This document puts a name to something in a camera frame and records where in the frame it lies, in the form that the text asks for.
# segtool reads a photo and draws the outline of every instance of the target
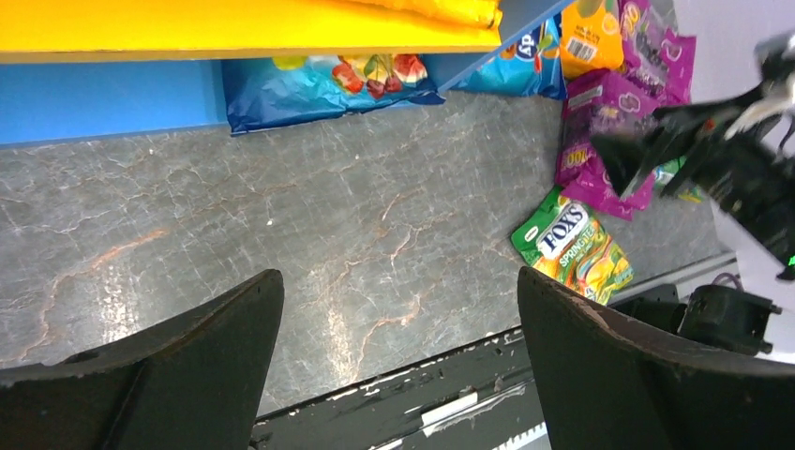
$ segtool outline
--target candy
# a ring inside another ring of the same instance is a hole
[[[663,105],[690,102],[696,38],[677,35],[649,0],[622,0],[622,72]]]
[[[459,82],[454,89],[514,97],[538,94],[565,98],[559,47],[560,23],[560,15],[545,21]]]
[[[610,184],[605,165],[591,146],[594,133],[639,134],[654,125],[658,103],[619,73],[596,70],[569,83],[563,106],[563,145],[555,182],[563,195],[617,218],[631,220],[652,200],[653,177],[625,200]]]
[[[444,102],[416,54],[234,59],[221,73],[232,134]]]
[[[654,169],[654,187],[664,188],[670,183],[674,175],[682,168],[686,157],[673,159],[661,166]],[[691,186],[682,189],[677,196],[682,200],[689,202],[701,203],[704,201],[704,194],[698,186]]]
[[[598,68],[623,63],[623,46],[616,0],[577,0],[563,10],[563,75],[574,79]]]
[[[511,235],[511,242],[530,267],[601,305],[634,274],[591,209],[564,197],[559,187]]]

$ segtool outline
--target orange candy bag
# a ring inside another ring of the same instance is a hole
[[[576,78],[623,63],[618,0],[575,0],[562,14],[563,76]]]

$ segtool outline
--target shelf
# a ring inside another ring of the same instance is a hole
[[[487,52],[497,30],[340,0],[0,0],[0,63]]]
[[[14,0],[0,0],[3,2],[8,4],[0,7],[4,11],[16,11],[21,8],[16,5],[22,5]],[[52,0],[45,3],[54,4]],[[427,54],[424,61],[430,77],[441,92],[446,91],[569,3],[571,0],[502,0],[500,33],[504,44],[492,45],[495,50],[491,52]],[[47,14],[52,16],[55,8],[49,10]],[[30,33],[17,23],[6,25],[7,17],[0,15],[0,42],[14,33]],[[53,57],[49,53],[27,56],[38,60]],[[0,147],[226,126],[225,109],[218,61],[0,64]]]

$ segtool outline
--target marble countertop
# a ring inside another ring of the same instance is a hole
[[[509,234],[552,187],[560,102],[451,93],[230,138],[0,151],[0,367],[123,338],[268,268],[260,413],[518,324]],[[708,204],[605,218],[636,281],[720,252]]]

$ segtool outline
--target blue candy bag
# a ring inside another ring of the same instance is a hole
[[[536,94],[563,100],[561,15],[547,19],[519,42],[500,52],[453,89],[512,97]]]
[[[234,59],[222,61],[221,71],[232,134],[401,102],[444,103],[415,54]]]

